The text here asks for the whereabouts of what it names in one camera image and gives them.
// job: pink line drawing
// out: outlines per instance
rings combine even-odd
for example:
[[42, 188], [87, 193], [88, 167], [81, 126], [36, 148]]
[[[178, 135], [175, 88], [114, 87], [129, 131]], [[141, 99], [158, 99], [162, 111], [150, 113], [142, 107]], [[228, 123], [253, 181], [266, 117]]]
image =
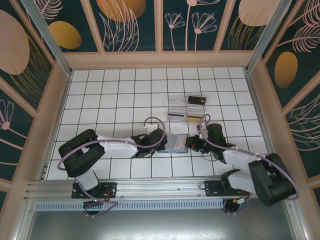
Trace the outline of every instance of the pink line drawing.
[[179, 13], [179, 14], [173, 13], [172, 16], [170, 13], [167, 13], [165, 15], [165, 20], [170, 28], [172, 47], [173, 47], [173, 51], [175, 51], [176, 48], [175, 48], [175, 44], [174, 44], [172, 29], [183, 27], [185, 25], [185, 22], [183, 21], [183, 17], [181, 16], [181, 13]]
[[0, 161], [0, 164], [3, 164], [3, 165], [12, 165], [12, 166], [17, 166], [18, 163], [8, 163], [8, 162], [2, 162]]
[[216, 19], [214, 13], [203, 13], [199, 18], [199, 12], [192, 14], [192, 25], [195, 33], [194, 50], [197, 51], [197, 38], [199, 34], [214, 32], [217, 25], [214, 25]]
[[189, 16], [190, 16], [191, 7], [194, 7], [197, 5], [216, 4], [219, 2], [220, 2], [220, 0], [186, 0], [186, 3], [189, 5], [188, 12], [186, 15], [186, 27], [185, 27], [185, 50], [186, 51], [188, 51], [188, 27], [189, 27]]
[[139, 25], [135, 13], [123, 1], [123, 12], [115, 0], [109, 2], [114, 11], [110, 3], [101, 0], [103, 10], [110, 18], [99, 13], [104, 25], [103, 46], [108, 52], [127, 52], [133, 46], [135, 52], [139, 44]]
[[[27, 139], [26, 136], [22, 135], [21, 133], [13, 130], [10, 128], [10, 122], [12, 119], [12, 116], [14, 114], [14, 109], [15, 109], [15, 105], [13, 104], [13, 102], [8, 101], [7, 105], [5, 103], [5, 101], [3, 99], [0, 100], [0, 130], [9, 130], [11, 132], [13, 132], [14, 134], [17, 134], [18, 136]], [[0, 142], [5, 143], [11, 147], [14, 147], [16, 149], [19, 150], [23, 150], [24, 148], [18, 145], [15, 145], [9, 141], [6, 141], [4, 139], [0, 138]]]
[[296, 142], [302, 143], [300, 151], [313, 151], [320, 148], [320, 94], [310, 103], [292, 109], [287, 122]]
[[320, 2], [319, 0], [308, 0], [303, 14], [294, 20], [292, 26], [299, 19], [303, 20], [304, 26], [296, 31], [293, 39], [279, 43], [276, 47], [292, 43], [295, 52], [311, 53], [320, 43]]

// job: purple cable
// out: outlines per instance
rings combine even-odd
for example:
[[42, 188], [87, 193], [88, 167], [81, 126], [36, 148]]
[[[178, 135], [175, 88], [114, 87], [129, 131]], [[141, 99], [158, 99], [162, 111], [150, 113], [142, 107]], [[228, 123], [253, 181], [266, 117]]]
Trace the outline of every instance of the purple cable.
[[[206, 119], [206, 116], [209, 117], [209, 120], [205, 122], [205, 125], [208, 124], [208, 122], [210, 121], [211, 119], [211, 116], [209, 114], [204, 114], [202, 115], [201, 117], [201, 120], [200, 120], [200, 123], [199, 125], [201, 126], [201, 124], [203, 123], [203, 119]], [[204, 133], [203, 133], [203, 130], [202, 128], [200, 127], [200, 132], [201, 132], [201, 135], [204, 136]], [[255, 158], [259, 158], [259, 159], [262, 159], [264, 161], [266, 161], [268, 164], [270, 164], [271, 166], [275, 167], [280, 173], [282, 173], [288, 180], [289, 182], [292, 184], [292, 186], [294, 187], [294, 190], [295, 190], [295, 196], [293, 198], [288, 198], [288, 200], [296, 200], [299, 198], [300, 196], [300, 191], [295, 183], [295, 181], [292, 179], [292, 177], [290, 177], [281, 167], [279, 167], [277, 164], [275, 164], [273, 161], [270, 161], [269, 159], [267, 159], [266, 157], [262, 156], [262, 155], [259, 155], [259, 154], [255, 154], [255, 153], [252, 153], [252, 152], [249, 152], [249, 151], [246, 151], [246, 150], [243, 150], [243, 149], [239, 149], [239, 148], [230, 148], [230, 147], [224, 147], [224, 146], [219, 146], [219, 145], [216, 145], [212, 142], [210, 142], [208, 139], [204, 138], [204, 140], [210, 144], [211, 146], [215, 147], [215, 148], [219, 148], [219, 149], [223, 149], [223, 150], [231, 150], [231, 151], [235, 151], [235, 152], [240, 152], [240, 153], [243, 153], [249, 157], [255, 157]]]
[[[116, 139], [110, 139], [110, 140], [94, 140], [94, 141], [90, 141], [90, 142], [87, 142], [87, 143], [84, 143], [78, 147], [76, 147], [75, 149], [73, 149], [72, 151], [70, 151], [68, 154], [66, 154], [58, 163], [58, 166], [57, 168], [59, 170], [62, 170], [62, 171], [66, 171], [65, 168], [61, 168], [61, 164], [68, 158], [70, 157], [72, 154], [74, 154], [76, 151], [79, 151], [80, 149], [86, 147], [86, 146], [89, 146], [89, 145], [92, 145], [92, 144], [99, 144], [99, 143], [125, 143], [125, 144], [129, 144], [129, 145], [132, 145], [132, 146], [136, 146], [136, 147], [139, 147], [139, 148], [143, 148], [143, 149], [148, 149], [148, 148], [152, 148], [152, 147], [155, 147], [157, 146], [158, 144], [160, 144], [162, 142], [162, 140], [165, 138], [165, 135], [166, 135], [166, 126], [165, 124], [163, 123], [163, 121], [161, 121], [159, 118], [157, 117], [154, 117], [154, 116], [150, 116], [148, 117], [146, 120], [144, 120], [144, 123], [143, 125], [145, 126], [146, 125], [146, 122], [149, 120], [149, 119], [156, 119], [158, 120], [161, 124], [162, 124], [162, 127], [163, 127], [163, 134], [162, 134], [162, 137], [160, 138], [159, 141], [157, 141], [156, 143], [152, 144], [152, 145], [149, 145], [149, 146], [143, 146], [143, 145], [139, 145], [139, 144], [136, 144], [136, 143], [133, 143], [133, 142], [127, 142], [127, 141], [124, 141], [124, 140], [116, 140]], [[101, 205], [101, 204], [113, 204], [111, 207], [109, 207], [107, 210], [104, 210], [104, 211], [100, 211], [99, 213], [93, 215], [92, 217], [94, 218], [95, 216], [100, 216], [102, 214], [105, 214], [107, 212], [109, 212], [112, 208], [114, 208], [115, 206], [118, 205], [118, 202], [117, 201], [104, 201], [102, 199], [97, 199], [95, 198], [94, 196], [91, 196], [85, 189], [84, 187], [81, 185], [81, 183], [77, 180], [77, 183], [79, 185], [79, 187], [81, 188], [81, 190], [84, 192], [85, 195], [87, 195], [89, 198], [97, 201], [97, 203], [92, 203], [90, 205], [88, 205], [85, 209], [84, 209], [84, 212], [86, 214], [86, 216], [88, 217], [89, 214], [87, 213], [87, 209], [92, 207], [92, 206], [96, 206], [96, 205]]]
[[165, 135], [166, 135], [166, 126], [164, 124], [163, 121], [161, 121], [159, 118], [155, 117], [155, 116], [150, 116], [148, 117], [146, 120], [144, 120], [144, 123], [143, 125], [145, 126], [146, 125], [146, 122], [149, 120], [149, 119], [156, 119], [158, 120], [161, 124], [162, 124], [162, 127], [163, 127], [163, 134], [162, 134], [162, 137], [160, 138], [159, 141], [157, 141], [156, 143], [152, 144], [152, 145], [148, 145], [148, 146], [143, 146], [143, 145], [139, 145], [139, 144], [136, 144], [136, 143], [133, 143], [133, 142], [128, 142], [128, 141], [124, 141], [124, 140], [117, 140], [117, 139], [105, 139], [105, 140], [94, 140], [94, 141], [89, 141], [87, 143], [84, 143], [78, 147], [76, 147], [75, 149], [73, 149], [71, 152], [69, 152], [68, 154], [66, 154], [58, 163], [58, 166], [57, 168], [61, 171], [66, 171], [65, 168], [62, 168], [61, 167], [61, 164], [68, 158], [70, 157], [72, 154], [74, 154], [76, 151], [79, 151], [80, 149], [86, 147], [86, 146], [89, 146], [91, 144], [99, 144], [99, 143], [124, 143], [124, 144], [129, 144], [129, 145], [132, 145], [132, 146], [135, 146], [135, 147], [139, 147], [139, 148], [142, 148], [142, 149], [148, 149], [148, 148], [153, 148], [155, 146], [157, 146], [158, 144], [160, 144], [162, 142], [162, 140], [165, 138]]
[[229, 211], [228, 209], [226, 209], [226, 204], [227, 204], [227, 199], [225, 199], [225, 200], [223, 201], [223, 208], [222, 208], [222, 210], [225, 211], [225, 213], [231, 213], [231, 211]]

